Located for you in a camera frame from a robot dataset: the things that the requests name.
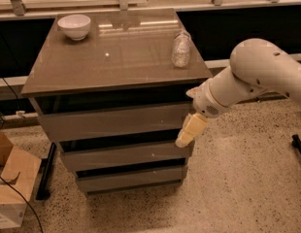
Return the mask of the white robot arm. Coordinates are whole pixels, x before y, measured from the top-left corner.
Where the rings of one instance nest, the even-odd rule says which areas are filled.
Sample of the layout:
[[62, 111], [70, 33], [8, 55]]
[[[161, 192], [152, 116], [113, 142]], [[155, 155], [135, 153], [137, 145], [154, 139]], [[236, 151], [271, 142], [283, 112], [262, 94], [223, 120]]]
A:
[[195, 112], [186, 116], [176, 146], [184, 148], [194, 141], [209, 118], [269, 91], [301, 107], [301, 64], [266, 40], [247, 39], [231, 52], [225, 69], [186, 93]]

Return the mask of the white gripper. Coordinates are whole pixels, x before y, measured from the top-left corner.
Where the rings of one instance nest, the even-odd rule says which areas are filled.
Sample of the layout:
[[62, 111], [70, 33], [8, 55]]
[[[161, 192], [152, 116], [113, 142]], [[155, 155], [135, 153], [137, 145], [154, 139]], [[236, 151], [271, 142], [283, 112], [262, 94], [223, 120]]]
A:
[[208, 125], [206, 117], [216, 118], [229, 111], [214, 98], [209, 81], [189, 89], [185, 94], [187, 97], [193, 98], [193, 107], [197, 113], [188, 114], [185, 117], [183, 127], [175, 142], [178, 148], [188, 146], [203, 132]]

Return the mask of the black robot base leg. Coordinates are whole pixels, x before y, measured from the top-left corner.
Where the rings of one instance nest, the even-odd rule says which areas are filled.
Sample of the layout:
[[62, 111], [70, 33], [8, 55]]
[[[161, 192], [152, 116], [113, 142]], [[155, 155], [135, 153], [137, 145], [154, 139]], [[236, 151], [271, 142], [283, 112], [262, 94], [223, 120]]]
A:
[[301, 155], [301, 140], [297, 134], [294, 134], [292, 136], [292, 143], [291, 143], [296, 149], [298, 149], [300, 155]]

